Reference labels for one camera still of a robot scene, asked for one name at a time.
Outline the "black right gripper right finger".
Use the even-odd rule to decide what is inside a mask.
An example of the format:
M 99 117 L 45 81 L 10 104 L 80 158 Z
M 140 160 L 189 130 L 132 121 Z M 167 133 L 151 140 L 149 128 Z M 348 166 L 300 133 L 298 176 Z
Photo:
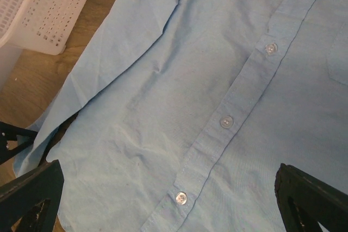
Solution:
M 347 194 L 282 163 L 275 195 L 286 231 L 347 231 Z

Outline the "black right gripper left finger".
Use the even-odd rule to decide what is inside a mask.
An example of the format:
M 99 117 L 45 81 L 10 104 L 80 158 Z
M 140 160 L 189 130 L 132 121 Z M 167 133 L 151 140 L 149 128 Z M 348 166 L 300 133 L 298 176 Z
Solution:
M 54 160 L 1 186 L 1 231 L 52 231 L 63 191 L 60 162 Z

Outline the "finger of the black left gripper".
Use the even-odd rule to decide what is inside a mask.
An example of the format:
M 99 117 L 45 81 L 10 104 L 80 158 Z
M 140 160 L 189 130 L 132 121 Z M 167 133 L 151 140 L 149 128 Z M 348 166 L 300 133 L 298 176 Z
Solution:
M 1 165 L 31 146 L 38 132 L 1 122 Z M 9 148 L 8 142 L 17 142 Z

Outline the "light blue button shirt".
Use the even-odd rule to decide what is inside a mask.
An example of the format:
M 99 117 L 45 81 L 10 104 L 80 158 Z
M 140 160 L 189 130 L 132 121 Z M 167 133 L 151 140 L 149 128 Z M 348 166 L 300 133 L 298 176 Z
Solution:
M 116 0 L 31 128 L 66 231 L 283 231 L 280 164 L 347 192 L 347 0 Z

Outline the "white perforated plastic basket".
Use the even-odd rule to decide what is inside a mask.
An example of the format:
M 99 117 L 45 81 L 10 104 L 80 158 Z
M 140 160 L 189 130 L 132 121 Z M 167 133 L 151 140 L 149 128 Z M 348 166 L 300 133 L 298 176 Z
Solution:
M 26 49 L 58 55 L 86 0 L 1 0 L 1 84 Z

